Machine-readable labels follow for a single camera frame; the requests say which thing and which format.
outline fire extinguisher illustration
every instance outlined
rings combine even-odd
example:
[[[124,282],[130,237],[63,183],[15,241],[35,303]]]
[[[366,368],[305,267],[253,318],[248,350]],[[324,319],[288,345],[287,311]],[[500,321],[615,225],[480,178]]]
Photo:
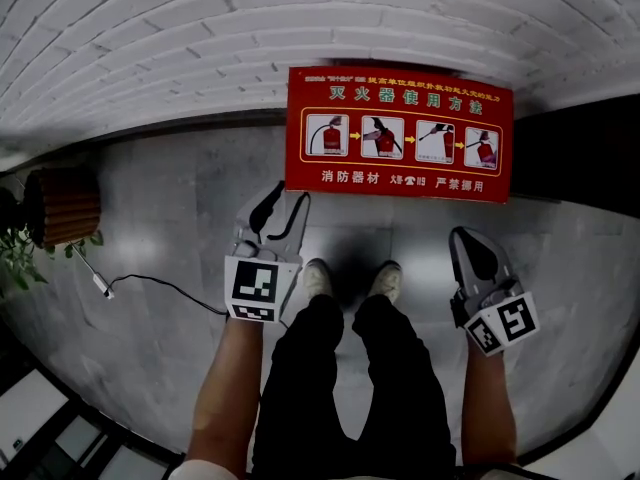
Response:
[[[319,127],[315,132],[313,132],[313,135],[311,136],[311,142],[309,144],[309,154],[313,154],[313,141],[320,130],[324,130],[324,132],[322,133],[324,153],[340,153],[340,130],[335,127],[340,126],[341,124],[342,116],[335,116],[333,119],[331,119],[329,124],[325,124]]]
[[[444,141],[444,154],[447,158],[447,161],[451,162],[453,160],[453,147],[454,147],[454,135],[453,135],[452,125],[438,123],[433,128],[431,128],[431,131],[429,133],[420,137],[418,139],[418,142],[422,141],[422,139],[426,139],[429,135],[433,135],[440,132],[445,132],[442,137]]]
[[[478,157],[480,158],[480,162],[483,164],[496,164],[496,154],[489,142],[489,132],[483,130],[480,134],[480,140],[473,144],[469,144],[467,148],[472,146],[478,146]]]
[[[376,131],[367,133],[362,137],[362,140],[375,140],[378,156],[393,155],[394,146],[402,153],[402,148],[396,142],[394,133],[382,124],[382,120],[379,117],[372,117],[372,119]]]

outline potted plant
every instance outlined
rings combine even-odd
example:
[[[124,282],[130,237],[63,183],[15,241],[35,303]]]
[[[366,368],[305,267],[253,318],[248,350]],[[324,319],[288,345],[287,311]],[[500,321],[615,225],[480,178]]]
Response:
[[[74,245],[84,256],[85,238],[94,245],[103,244],[99,223],[99,191],[89,171],[34,171],[27,178],[24,201],[0,188],[0,260],[20,288],[29,288],[28,278],[46,283],[33,261],[35,248],[44,249],[53,259],[55,246],[66,243],[68,258]]]

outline white sleeve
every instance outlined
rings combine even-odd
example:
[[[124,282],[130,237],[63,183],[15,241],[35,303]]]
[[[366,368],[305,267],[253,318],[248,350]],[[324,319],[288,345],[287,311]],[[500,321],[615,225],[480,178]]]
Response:
[[[206,460],[188,460],[171,473],[169,480],[238,480],[222,466]]]

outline white plug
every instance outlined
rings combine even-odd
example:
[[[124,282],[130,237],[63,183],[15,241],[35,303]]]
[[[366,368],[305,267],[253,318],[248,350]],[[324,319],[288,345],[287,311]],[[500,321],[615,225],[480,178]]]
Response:
[[[113,290],[109,288],[109,285],[100,274],[93,274],[93,282],[96,283],[98,288],[100,288],[102,295],[107,299],[113,299],[113,297],[115,297]]]

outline white brick wall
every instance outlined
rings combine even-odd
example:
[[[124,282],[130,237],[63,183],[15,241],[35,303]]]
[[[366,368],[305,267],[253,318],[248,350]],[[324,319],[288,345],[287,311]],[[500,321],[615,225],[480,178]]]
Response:
[[[345,57],[561,108],[640,92],[639,24],[640,0],[0,0],[0,149],[54,125],[73,141],[283,106],[290,66]]]

